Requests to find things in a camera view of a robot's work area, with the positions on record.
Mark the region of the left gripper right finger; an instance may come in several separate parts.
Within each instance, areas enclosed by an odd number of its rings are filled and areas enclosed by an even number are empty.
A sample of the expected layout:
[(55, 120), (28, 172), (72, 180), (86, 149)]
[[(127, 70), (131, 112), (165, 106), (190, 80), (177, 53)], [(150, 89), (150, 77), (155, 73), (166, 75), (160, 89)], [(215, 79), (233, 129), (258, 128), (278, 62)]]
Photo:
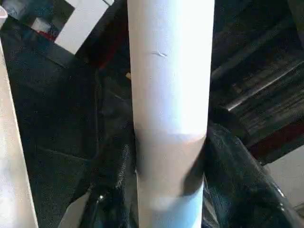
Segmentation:
[(243, 143), (211, 123), (205, 176), (221, 228), (298, 228), (300, 217)]

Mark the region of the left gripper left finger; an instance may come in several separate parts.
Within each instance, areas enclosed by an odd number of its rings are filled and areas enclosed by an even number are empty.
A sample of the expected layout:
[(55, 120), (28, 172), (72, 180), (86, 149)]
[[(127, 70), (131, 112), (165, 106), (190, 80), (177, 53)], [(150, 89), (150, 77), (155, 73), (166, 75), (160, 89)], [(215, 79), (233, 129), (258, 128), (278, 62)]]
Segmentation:
[(107, 143), (85, 171), (59, 227), (135, 227), (135, 196), (134, 143)]

